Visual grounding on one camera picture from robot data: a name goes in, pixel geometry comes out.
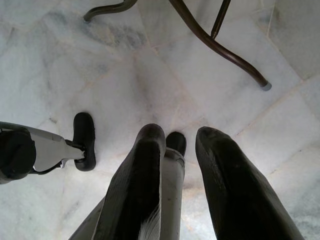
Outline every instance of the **black rubber foot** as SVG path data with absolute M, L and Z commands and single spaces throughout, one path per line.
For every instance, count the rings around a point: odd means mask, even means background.
M 182 133 L 176 131 L 170 133 L 166 137 L 165 142 L 168 148 L 174 149 L 178 151 L 182 156 L 185 156 L 187 140 Z
M 95 125 L 89 113 L 80 112 L 73 120 L 73 143 L 84 146 L 84 158 L 74 160 L 80 171 L 90 171 L 96 166 Z

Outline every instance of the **metal chair leg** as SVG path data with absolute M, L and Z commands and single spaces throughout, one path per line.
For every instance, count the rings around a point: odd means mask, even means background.
M 223 1 L 218 17 L 211 31 L 212 36 L 208 35 L 202 29 L 202 27 L 197 23 L 194 16 L 191 14 L 191 12 L 187 8 L 183 0 L 169 0 L 169 1 L 172 4 L 172 6 L 175 8 L 175 10 L 178 12 L 180 17 L 183 19 L 185 24 L 204 44 L 206 44 L 209 48 L 211 48 L 220 56 L 224 57 L 225 59 L 229 60 L 230 62 L 234 63 L 235 65 L 237 65 L 238 67 L 246 71 L 248 74 L 250 74 L 251 77 L 253 77 L 254 80 L 260 85 L 262 90 L 268 91 L 271 89 L 272 87 L 271 83 L 269 83 L 255 67 L 253 67 L 246 60 L 242 59 L 241 57 L 234 54 L 233 52 L 226 49 L 224 46 L 222 46 L 221 44 L 215 41 L 215 37 L 217 36 L 219 29 L 221 27 L 221 24 L 223 22 L 223 19 L 226 15 L 230 0 Z
M 124 12 L 135 5 L 137 0 L 124 0 L 122 3 L 108 5 L 108 6 L 98 6 L 90 9 L 84 16 L 83 19 L 86 22 L 90 22 L 93 17 L 101 14 L 114 14 Z

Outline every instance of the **dark brown metal frame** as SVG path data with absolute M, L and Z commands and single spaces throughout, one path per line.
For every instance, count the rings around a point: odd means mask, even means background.
M 137 1 L 138 0 L 124 0 L 124 2 L 119 4 L 95 7 L 89 10 L 83 18 L 86 22 L 90 22 L 91 19 L 97 15 L 120 13 L 131 8 L 134 4 L 136 4 Z M 213 25 L 211 35 L 207 34 L 206 31 L 203 30 L 203 28 L 197 23 L 183 0 L 169 1 L 183 19 L 185 24 L 205 45 L 250 74 L 264 91 L 271 89 L 271 83 L 269 83 L 254 66 L 215 41 L 231 0 L 223 0 L 218 16 Z

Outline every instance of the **rubber foot cap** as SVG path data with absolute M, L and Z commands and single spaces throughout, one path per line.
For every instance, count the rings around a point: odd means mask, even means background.
M 272 88 L 272 84 L 270 82 L 268 82 L 265 86 L 262 86 L 261 89 L 263 91 L 269 91 Z
M 73 120 L 73 142 L 84 146 L 84 158 L 74 160 L 75 167 L 80 171 L 90 171 L 96 166 L 95 125 L 89 113 L 80 112 Z

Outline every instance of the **marble floor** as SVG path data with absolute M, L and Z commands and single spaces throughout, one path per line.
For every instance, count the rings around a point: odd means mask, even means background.
M 209 31 L 221 1 L 185 3 Z M 320 75 L 304 78 L 269 38 L 275 1 L 231 1 L 217 38 L 261 71 L 268 92 L 192 35 L 168 1 L 140 0 L 83 22 L 105 4 L 0 0 L 0 121 L 72 139 L 75 114 L 89 112 L 97 157 L 90 172 L 68 162 L 2 185 L 0 239 L 68 239 L 105 195 L 140 128 L 157 123 L 187 138 L 180 239 L 216 239 L 195 155 L 198 128 L 211 126 L 265 174 L 305 239 L 318 240 Z

